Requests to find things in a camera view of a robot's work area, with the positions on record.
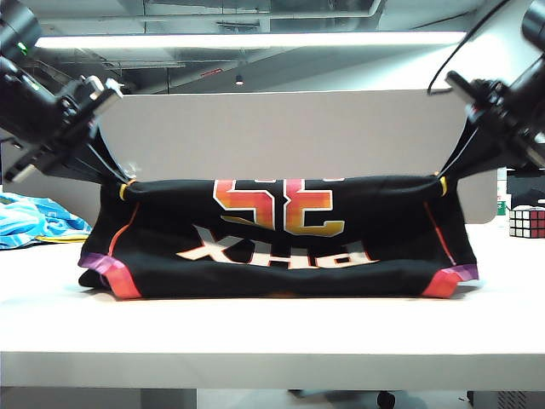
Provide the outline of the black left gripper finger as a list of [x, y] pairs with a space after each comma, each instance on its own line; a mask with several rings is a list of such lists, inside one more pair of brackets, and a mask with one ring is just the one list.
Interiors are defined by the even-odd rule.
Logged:
[[99, 172], [90, 164], [90, 153], [87, 142], [74, 151], [64, 154], [49, 168], [49, 175], [76, 181], [89, 181], [97, 184], [116, 183], [104, 180]]
[[100, 132], [100, 126], [92, 128], [87, 142], [90, 153], [90, 164], [99, 172], [104, 180], [126, 183], [130, 177], [122, 170], [118, 162], [112, 156], [106, 141]]

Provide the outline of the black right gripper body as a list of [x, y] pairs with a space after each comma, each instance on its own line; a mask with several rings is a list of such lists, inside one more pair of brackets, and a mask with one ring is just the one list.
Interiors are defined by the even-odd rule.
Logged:
[[467, 103], [467, 120], [494, 133], [507, 133], [508, 141], [522, 151], [526, 165], [516, 169], [544, 167], [543, 70], [527, 70], [511, 85], [499, 80], [468, 82], [454, 71], [446, 80]]

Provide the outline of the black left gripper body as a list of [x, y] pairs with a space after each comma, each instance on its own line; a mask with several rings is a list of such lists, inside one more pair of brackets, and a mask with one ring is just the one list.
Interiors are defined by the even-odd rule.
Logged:
[[6, 181], [22, 181], [34, 170], [49, 176], [60, 156], [89, 141], [99, 116], [123, 98], [109, 78], [80, 78], [53, 95], [31, 78], [3, 80], [3, 130], [25, 152], [6, 170]]

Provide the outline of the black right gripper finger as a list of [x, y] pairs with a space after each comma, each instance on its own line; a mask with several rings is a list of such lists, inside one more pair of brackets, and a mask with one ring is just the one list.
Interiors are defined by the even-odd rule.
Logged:
[[483, 127], [477, 126], [477, 128], [478, 132], [470, 150], [479, 167], [479, 173], [504, 167], [516, 169], [526, 165], [526, 158], [522, 155], [522, 151], [511, 141], [508, 141], [507, 133], [494, 133]]
[[477, 126], [467, 120], [453, 152], [437, 174], [438, 179], [441, 177], [462, 179], [479, 173], [479, 167], [470, 150], [477, 132]]

